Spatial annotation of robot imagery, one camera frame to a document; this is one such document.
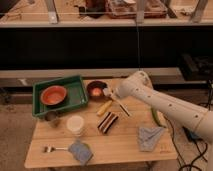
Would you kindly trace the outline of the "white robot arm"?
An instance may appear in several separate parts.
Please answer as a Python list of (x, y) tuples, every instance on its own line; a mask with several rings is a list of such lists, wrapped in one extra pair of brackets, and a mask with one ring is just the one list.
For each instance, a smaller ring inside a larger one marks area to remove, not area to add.
[(145, 102), (210, 143), (206, 171), (213, 171), (213, 111), (156, 91), (150, 83), (148, 74), (140, 70), (124, 79), (114, 93), (119, 98), (132, 96)]

